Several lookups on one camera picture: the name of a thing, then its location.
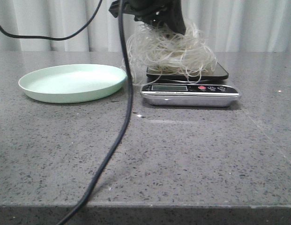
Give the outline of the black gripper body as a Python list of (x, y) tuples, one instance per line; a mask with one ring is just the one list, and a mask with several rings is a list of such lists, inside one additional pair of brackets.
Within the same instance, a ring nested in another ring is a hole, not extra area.
[(122, 13), (134, 15), (136, 22), (172, 26), (172, 6), (172, 0), (125, 0)]

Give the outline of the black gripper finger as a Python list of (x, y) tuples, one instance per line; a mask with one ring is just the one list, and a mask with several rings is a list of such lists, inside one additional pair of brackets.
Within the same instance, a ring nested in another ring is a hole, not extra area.
[(186, 27), (180, 0), (165, 0), (159, 14), (159, 19), (173, 32), (185, 34)]

